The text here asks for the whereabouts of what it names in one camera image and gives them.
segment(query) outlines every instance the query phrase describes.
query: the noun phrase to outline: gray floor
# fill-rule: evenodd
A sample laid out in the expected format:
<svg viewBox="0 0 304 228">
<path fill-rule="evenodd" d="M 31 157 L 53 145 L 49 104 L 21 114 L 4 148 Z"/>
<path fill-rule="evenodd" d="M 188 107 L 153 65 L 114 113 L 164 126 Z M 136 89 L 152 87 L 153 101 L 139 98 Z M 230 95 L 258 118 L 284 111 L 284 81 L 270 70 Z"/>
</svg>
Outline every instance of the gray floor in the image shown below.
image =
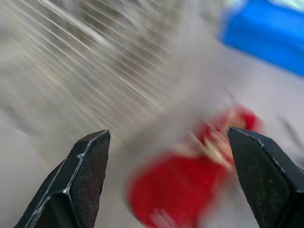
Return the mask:
<svg viewBox="0 0 304 228">
<path fill-rule="evenodd" d="M 209 24 L 199 17 L 194 23 L 193 42 L 185 47 L 182 58 L 172 63 L 170 69 L 171 74 L 183 78 L 176 85 L 178 93 L 172 93 L 180 97 L 124 147 L 116 147 L 120 144 L 118 139 L 112 142 L 97 228 L 141 227 L 128 212 L 122 198 L 126 177 L 139 163 L 183 135 L 198 118 L 231 105 L 223 90 L 233 93 L 238 102 L 253 109 L 265 121 L 266 134 L 274 138 L 294 161 L 304 164 L 304 152 L 295 146 L 280 121 L 280 118 L 287 120 L 304 141 L 301 119 L 304 115 L 301 102 L 304 80 L 223 46 L 215 39 Z M 9 37 L 9 30 L 4 27 L 1 42 L 6 42 Z M 4 53 L 6 48 L 7 53 L 11 49 L 4 43 L 0 48 L 1 60 L 10 64 L 12 60 L 9 61 L 9 55 Z M 23 56 L 21 53 L 12 58 L 16 61 Z M 73 143 L 101 127 L 92 120 L 79 121 L 79 115 L 82 115 L 79 112 L 83 108 L 75 108 L 69 102 L 60 103 L 53 88 L 43 91 L 47 103 L 36 98 L 35 94 L 41 88 L 28 84 L 24 78 L 26 70 L 20 69 L 21 72 L 16 68 L 15 72 L 5 74 L 3 68 L 0 78 L 0 227 L 4 228 L 16 224 L 43 179 L 67 155 Z M 43 79 L 37 77 L 36 82 L 42 83 Z M 16 97 L 15 101 L 19 103 L 8 105 L 8 101 Z M 26 101 L 22 97 L 31 97 L 31 103 L 23 106 Z M 52 112 L 53 105 L 61 111 Z M 209 221 L 202 222 L 207 223 L 202 226 L 257 227 L 237 182 L 218 196 L 218 203 L 209 218 Z"/>
</svg>

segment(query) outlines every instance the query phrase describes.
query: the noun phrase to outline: white surface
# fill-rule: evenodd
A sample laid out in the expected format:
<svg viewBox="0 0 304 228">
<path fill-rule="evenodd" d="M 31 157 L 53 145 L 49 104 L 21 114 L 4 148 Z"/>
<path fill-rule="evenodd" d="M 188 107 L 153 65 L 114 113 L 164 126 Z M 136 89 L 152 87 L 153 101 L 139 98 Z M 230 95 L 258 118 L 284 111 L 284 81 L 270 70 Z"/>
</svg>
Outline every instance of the white surface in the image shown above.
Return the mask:
<svg viewBox="0 0 304 228">
<path fill-rule="evenodd" d="M 304 138 L 301 119 L 304 116 L 301 103 L 304 79 L 223 46 L 214 39 L 208 25 L 200 20 L 194 41 L 186 50 L 183 58 L 172 66 L 173 74 L 193 76 L 191 81 L 185 77 L 181 84 L 180 94 L 185 98 L 179 104 L 173 104 L 167 114 L 130 145 L 110 155 L 95 227 L 141 227 L 122 200 L 126 175 L 140 161 L 181 136 L 198 117 L 226 106 L 229 99 L 221 92 L 223 87 L 265 121 L 267 135 L 274 138 L 292 159 L 304 160 L 304 154 L 294 146 L 277 120 L 278 116 L 286 118 Z M 61 128 L 52 132 L 51 141 L 43 137 L 39 142 L 40 138 L 15 129 L 7 117 L 1 121 L 0 227 L 10 228 L 17 223 L 48 172 L 67 155 L 81 135 L 69 137 L 68 132 L 75 129 L 60 122 L 56 125 Z M 220 207 L 222 212 L 213 215 L 209 227 L 257 227 L 242 193 L 235 194 L 221 199 L 224 201 Z"/>
</svg>

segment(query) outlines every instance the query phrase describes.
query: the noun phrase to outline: red toy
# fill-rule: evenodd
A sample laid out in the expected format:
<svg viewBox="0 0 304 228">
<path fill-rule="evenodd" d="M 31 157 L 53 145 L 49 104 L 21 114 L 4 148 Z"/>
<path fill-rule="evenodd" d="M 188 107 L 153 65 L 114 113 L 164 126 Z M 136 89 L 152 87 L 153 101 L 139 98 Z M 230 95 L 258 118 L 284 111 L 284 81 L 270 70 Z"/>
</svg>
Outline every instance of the red toy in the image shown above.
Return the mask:
<svg viewBox="0 0 304 228">
<path fill-rule="evenodd" d="M 198 123 L 167 156 L 149 163 L 131 180 L 127 200 L 132 213 L 149 228 L 193 226 L 234 167 L 226 130 L 230 126 L 258 130 L 260 123 L 244 107 L 228 110 L 210 123 Z"/>
</svg>

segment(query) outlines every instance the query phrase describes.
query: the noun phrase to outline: blue object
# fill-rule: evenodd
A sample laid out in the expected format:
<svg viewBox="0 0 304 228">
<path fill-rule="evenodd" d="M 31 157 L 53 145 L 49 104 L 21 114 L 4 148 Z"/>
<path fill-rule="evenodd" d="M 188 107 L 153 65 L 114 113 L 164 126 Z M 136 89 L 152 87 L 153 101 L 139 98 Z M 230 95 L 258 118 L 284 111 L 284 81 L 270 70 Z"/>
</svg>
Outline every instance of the blue object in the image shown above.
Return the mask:
<svg viewBox="0 0 304 228">
<path fill-rule="evenodd" d="M 226 15 L 222 41 L 304 76 L 304 14 L 267 0 L 249 0 Z"/>
</svg>

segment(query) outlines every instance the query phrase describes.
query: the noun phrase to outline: wire rack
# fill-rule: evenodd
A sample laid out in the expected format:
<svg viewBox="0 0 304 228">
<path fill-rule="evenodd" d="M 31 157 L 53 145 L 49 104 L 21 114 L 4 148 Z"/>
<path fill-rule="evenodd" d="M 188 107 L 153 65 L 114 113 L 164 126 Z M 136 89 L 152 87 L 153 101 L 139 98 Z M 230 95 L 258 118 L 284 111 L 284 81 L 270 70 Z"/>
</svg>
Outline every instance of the wire rack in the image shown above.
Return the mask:
<svg viewBox="0 0 304 228">
<path fill-rule="evenodd" d="M 39 136 L 38 150 L 68 151 L 101 128 L 120 145 L 177 99 L 181 78 L 167 66 L 183 45 L 186 1 L 13 0 L 3 9 L 10 61 L 0 62 L 0 108 Z"/>
</svg>

